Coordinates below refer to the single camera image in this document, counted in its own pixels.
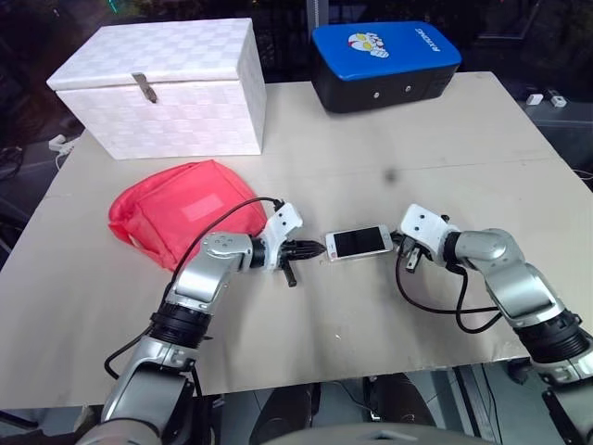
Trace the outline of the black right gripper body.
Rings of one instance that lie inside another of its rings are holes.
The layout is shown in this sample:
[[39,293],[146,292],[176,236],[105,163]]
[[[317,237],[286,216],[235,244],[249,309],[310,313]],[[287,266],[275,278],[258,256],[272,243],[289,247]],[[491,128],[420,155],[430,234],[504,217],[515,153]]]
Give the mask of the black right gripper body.
[[404,267],[408,273],[415,273],[422,259],[432,261],[432,254],[428,248],[422,246],[408,236],[404,236],[402,241],[406,243],[405,247],[399,252],[404,259]]

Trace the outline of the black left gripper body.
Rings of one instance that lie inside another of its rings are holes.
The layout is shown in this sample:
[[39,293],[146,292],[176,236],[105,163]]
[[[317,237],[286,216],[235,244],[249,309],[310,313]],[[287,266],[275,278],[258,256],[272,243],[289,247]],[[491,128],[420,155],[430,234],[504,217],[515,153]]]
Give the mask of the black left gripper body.
[[297,285],[296,276],[293,272],[291,262],[297,260],[297,242],[296,240],[285,241],[282,243],[279,252],[278,267],[283,271],[284,277],[289,287]]

